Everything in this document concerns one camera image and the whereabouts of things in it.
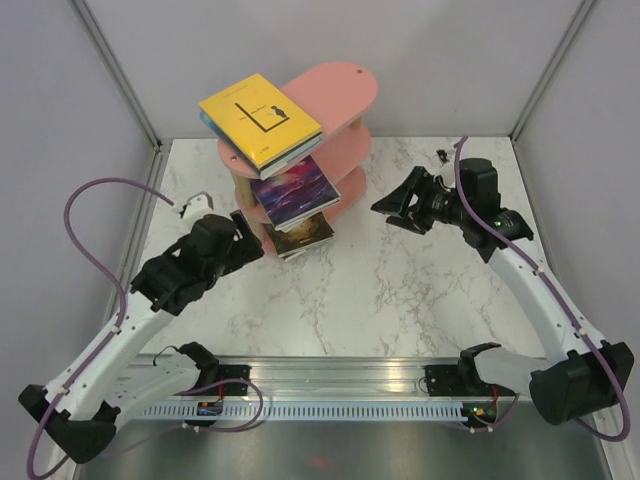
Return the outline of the black Moon and Sixpence book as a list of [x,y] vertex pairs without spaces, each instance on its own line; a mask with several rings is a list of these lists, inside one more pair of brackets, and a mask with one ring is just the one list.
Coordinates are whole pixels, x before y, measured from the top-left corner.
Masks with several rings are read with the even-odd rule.
[[279,255],[279,258],[284,260],[284,261],[288,261],[290,259],[296,258],[297,256],[300,256],[300,255],[304,254],[305,252],[307,252],[310,249],[313,249],[315,247],[319,247],[321,245],[324,245],[324,244],[328,243],[329,241],[331,241],[333,239],[334,239],[333,236],[329,236],[327,238],[319,239],[318,241],[312,242],[312,243],[310,243],[308,245],[304,245],[299,249],[283,253],[283,254]]

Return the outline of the purple book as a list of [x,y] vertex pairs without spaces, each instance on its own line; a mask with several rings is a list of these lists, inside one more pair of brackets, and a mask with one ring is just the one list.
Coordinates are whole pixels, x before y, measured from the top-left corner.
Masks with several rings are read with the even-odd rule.
[[307,156],[282,174],[266,180],[251,180],[250,185],[269,221],[273,211],[289,204],[317,204],[337,197],[341,199],[339,191],[312,156]]

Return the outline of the green fantasy cover book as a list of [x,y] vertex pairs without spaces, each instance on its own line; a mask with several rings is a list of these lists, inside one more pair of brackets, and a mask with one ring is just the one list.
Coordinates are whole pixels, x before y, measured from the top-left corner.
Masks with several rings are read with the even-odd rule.
[[271,225],[265,226],[263,248],[266,252],[279,255],[301,248],[322,238],[335,235],[322,213],[317,213],[289,232],[276,231]]

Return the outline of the blue 20000 Leagues book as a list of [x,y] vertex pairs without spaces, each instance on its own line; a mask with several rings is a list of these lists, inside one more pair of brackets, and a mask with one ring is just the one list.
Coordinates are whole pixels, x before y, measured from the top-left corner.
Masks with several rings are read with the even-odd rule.
[[223,148],[221,158],[227,162],[227,166],[237,171],[240,176],[250,179],[265,180],[278,174],[285,167],[304,159],[323,140],[322,135],[317,135],[268,161],[264,166],[257,167],[204,111],[200,111],[199,116],[201,121],[218,137],[218,146]]

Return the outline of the yellow Little Prince book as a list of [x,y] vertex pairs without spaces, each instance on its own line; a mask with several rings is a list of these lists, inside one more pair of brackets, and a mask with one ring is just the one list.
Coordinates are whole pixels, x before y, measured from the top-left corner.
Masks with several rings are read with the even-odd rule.
[[200,101],[199,108],[257,167],[322,135],[314,118],[259,73]]

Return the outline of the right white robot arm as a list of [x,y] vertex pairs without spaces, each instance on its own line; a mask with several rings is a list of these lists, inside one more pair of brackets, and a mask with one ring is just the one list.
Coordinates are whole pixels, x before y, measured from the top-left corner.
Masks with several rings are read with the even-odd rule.
[[492,163],[467,158],[459,174],[460,185],[448,188],[440,177],[415,167],[371,207],[388,224],[416,234],[427,233],[435,223],[459,228],[534,327],[543,357],[514,354],[497,343],[470,347],[459,356],[458,385],[474,395],[491,385],[525,395],[551,425],[620,403],[634,364],[630,348],[607,341],[545,268],[527,222],[502,206]]

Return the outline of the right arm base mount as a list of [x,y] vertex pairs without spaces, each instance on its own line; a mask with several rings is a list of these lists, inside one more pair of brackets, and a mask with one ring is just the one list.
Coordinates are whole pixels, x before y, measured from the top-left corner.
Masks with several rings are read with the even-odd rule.
[[431,364],[423,370],[417,388],[431,397],[462,399],[466,420],[460,427],[470,433],[493,430],[501,421],[502,409],[508,413],[516,398],[516,394],[505,387],[464,379],[456,364]]

